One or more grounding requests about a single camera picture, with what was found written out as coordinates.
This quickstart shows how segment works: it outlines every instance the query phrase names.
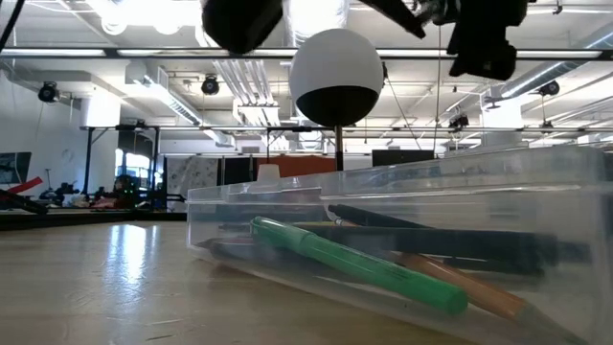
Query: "red object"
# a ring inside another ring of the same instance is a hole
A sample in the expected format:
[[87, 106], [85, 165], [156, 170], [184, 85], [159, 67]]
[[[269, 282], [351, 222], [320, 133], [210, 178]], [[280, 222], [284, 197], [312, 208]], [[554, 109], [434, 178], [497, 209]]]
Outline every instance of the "red object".
[[[266, 158], [258, 158], [258, 166], [260, 164], [266, 164]], [[270, 164], [279, 165], [279, 174], [281, 177], [336, 172], [336, 163], [334, 158], [316, 156], [272, 157], [270, 158]]]
[[36, 186], [38, 186], [39, 184], [42, 183], [42, 179], [40, 177], [31, 179], [30, 181], [20, 184], [19, 186], [14, 186], [12, 188], [8, 188], [7, 192], [9, 193], [13, 193], [13, 194], [18, 194], [21, 192], [26, 192], [27, 190], [34, 188]]

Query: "ceiling duct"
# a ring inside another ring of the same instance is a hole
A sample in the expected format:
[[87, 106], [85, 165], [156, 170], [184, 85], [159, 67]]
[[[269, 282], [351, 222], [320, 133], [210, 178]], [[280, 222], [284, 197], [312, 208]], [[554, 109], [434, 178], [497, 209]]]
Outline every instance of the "ceiling duct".
[[[591, 35], [573, 45], [570, 49], [610, 49], [613, 46], [613, 22], [601, 27]], [[503, 98], [514, 98], [526, 94], [538, 87], [571, 72], [587, 61], [564, 61], [541, 63], [528, 73], [506, 82], [502, 89]], [[479, 102], [479, 95], [467, 95], [459, 102], [453, 104], [445, 112], [453, 108], [466, 109]]]
[[[161, 67], [158, 67], [157, 73], [152, 74], [148, 72], [144, 63], [131, 62], [125, 68], [125, 83], [142, 85], [152, 96], [194, 126], [210, 125], [203, 119], [199, 111], [169, 88], [169, 75]], [[204, 130], [204, 133], [215, 140], [218, 147], [233, 148], [236, 145], [234, 137], [221, 131], [207, 129]]]
[[345, 28], [348, 15], [349, 0], [284, 1], [289, 44], [298, 48], [309, 37], [322, 31]]

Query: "security camera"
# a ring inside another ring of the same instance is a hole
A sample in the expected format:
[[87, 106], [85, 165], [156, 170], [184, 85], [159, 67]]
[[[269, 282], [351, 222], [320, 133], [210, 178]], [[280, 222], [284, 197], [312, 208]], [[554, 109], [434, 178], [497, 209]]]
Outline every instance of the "security camera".
[[463, 128], [463, 127], [467, 127], [470, 125], [470, 122], [468, 121], [468, 116], [466, 116], [466, 114], [458, 114], [455, 116], [452, 116], [451, 119], [449, 119], [449, 128]]
[[59, 101], [59, 91], [55, 81], [45, 81], [38, 91], [38, 99], [47, 104], [54, 104]]
[[219, 92], [219, 82], [217, 82], [217, 75], [207, 75], [200, 89], [205, 95], [216, 95], [217, 92]]
[[538, 92], [538, 94], [543, 97], [555, 96], [559, 93], [559, 84], [555, 80], [548, 82], [544, 84], [543, 86], [539, 87], [538, 90], [536, 90], [536, 92]]

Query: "cable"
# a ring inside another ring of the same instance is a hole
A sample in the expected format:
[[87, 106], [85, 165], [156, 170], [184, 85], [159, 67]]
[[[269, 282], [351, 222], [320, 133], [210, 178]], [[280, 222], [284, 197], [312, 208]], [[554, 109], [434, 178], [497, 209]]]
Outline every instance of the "cable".
[[398, 105], [400, 114], [402, 114], [402, 118], [404, 119], [406, 126], [409, 128], [409, 131], [411, 132], [411, 136], [413, 136], [415, 143], [418, 145], [418, 149], [421, 150], [421, 145], [420, 145], [420, 142], [418, 141], [418, 137], [415, 136], [415, 133], [413, 133], [413, 129], [411, 128], [411, 125], [409, 125], [409, 120], [406, 119], [406, 116], [404, 115], [404, 111], [402, 111], [402, 106], [400, 106], [400, 102], [398, 101], [398, 97], [396, 96], [396, 91], [394, 91], [394, 87], [392, 86], [392, 81], [390, 80], [389, 77], [387, 79], [387, 84], [390, 85], [390, 90], [392, 90], [392, 95], [394, 95], [394, 100], [396, 100], [396, 104]]
[[38, 114], [38, 124], [36, 124], [36, 132], [34, 133], [34, 142], [38, 141], [38, 130], [40, 129], [40, 123], [42, 122], [42, 111], [45, 109], [45, 103], [40, 103], [40, 114]]
[[25, 3], [26, 0], [17, 0], [15, 7], [12, 9], [11, 18], [9, 18], [9, 22], [4, 28], [2, 37], [0, 37], [0, 53], [2, 53], [2, 51], [4, 50], [4, 46], [7, 45], [7, 41], [11, 36], [12, 29], [15, 27], [15, 24], [17, 23], [17, 18], [19, 18], [19, 14], [21, 13], [21, 9], [23, 9], [23, 5]]
[[540, 97], [540, 108], [543, 109], [543, 125], [547, 122], [547, 117], [545, 116], [545, 96]]
[[439, 106], [441, 105], [441, 27], [439, 27], [439, 67], [437, 70], [437, 106], [436, 117], [434, 118], [434, 141], [432, 142], [432, 151], [434, 152], [434, 159], [437, 158], [437, 130], [439, 129]]
[[51, 11], [51, 12], [58, 12], [58, 13], [96, 13], [96, 11], [94, 11], [94, 10], [83, 10], [83, 11], [81, 11], [81, 10], [79, 10], [79, 11], [78, 10], [57, 10], [57, 9], [48, 8], [46, 6], [38, 5], [38, 4], [35, 4], [35, 3], [31, 3], [31, 2], [26, 3], [26, 4], [28, 4], [30, 6], [38, 7], [38, 8], [43, 9], [43, 10], [47, 10], [47, 11]]
[[17, 180], [19, 181], [19, 184], [22, 184], [23, 182], [21, 181], [21, 176], [19, 175], [19, 172], [17, 171], [17, 160], [19, 159], [19, 153], [16, 152], [15, 153], [15, 158], [13, 161], [13, 168], [15, 170], [15, 176], [17, 176]]

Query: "desk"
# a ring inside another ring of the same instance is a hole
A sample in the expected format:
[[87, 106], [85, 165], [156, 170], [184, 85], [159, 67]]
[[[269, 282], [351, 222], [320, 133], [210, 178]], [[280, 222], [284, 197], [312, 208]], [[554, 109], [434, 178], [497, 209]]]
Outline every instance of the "desk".
[[0, 233], [3, 344], [469, 344], [191, 257], [183, 222]]

